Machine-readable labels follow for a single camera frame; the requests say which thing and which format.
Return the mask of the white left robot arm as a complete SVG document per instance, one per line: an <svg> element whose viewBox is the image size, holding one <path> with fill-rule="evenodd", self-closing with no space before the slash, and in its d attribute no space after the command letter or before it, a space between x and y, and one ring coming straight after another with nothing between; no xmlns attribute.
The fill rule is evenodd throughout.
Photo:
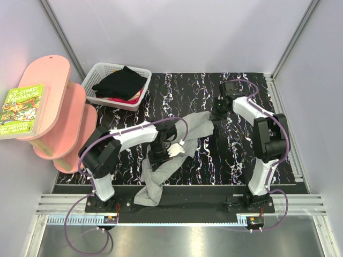
<svg viewBox="0 0 343 257"><path fill-rule="evenodd" d="M78 171L87 175L92 184L92 195L87 198L86 211L109 212L120 204L115 197L110 173L116 167L118 155L131 147L148 143L149 167L156 172L163 164L177 155L171 144L177 131L175 125L143 122L127 129L110 131L98 127L81 147L77 164Z"/></svg>

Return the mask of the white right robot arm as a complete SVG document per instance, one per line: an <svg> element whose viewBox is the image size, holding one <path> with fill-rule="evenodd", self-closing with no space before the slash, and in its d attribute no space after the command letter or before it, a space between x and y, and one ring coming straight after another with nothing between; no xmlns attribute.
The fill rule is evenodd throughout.
<svg viewBox="0 0 343 257"><path fill-rule="evenodd" d="M241 116L252 125L252 148L256 157L252 177L247 183L241 200L235 207L248 212L260 212L269 204L272 176L290 151L289 130L284 114L274 114L257 105L252 97L255 92L245 96L235 86L242 79L233 79L219 85L220 94L214 99L211 120L222 120L229 112Z"/></svg>

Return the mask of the grey t shirt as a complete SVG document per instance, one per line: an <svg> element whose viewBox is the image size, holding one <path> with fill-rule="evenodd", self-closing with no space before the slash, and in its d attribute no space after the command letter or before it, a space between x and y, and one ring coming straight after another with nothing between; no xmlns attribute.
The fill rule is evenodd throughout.
<svg viewBox="0 0 343 257"><path fill-rule="evenodd" d="M148 207L159 205L163 183L182 166L188 157L193 158L195 156L200 138L213 134L214 125L210 120L210 115L209 111L202 111L184 116L183 119L187 122L188 130L186 130L183 121L173 122L176 127L177 136L175 139L169 136L168 140L171 140L172 143L177 143L185 139L185 143L182 146L185 152L160 165L156 171L152 170L152 165L148 158L142 161L141 181L145 183L145 186L135 195L134 204Z"/></svg>

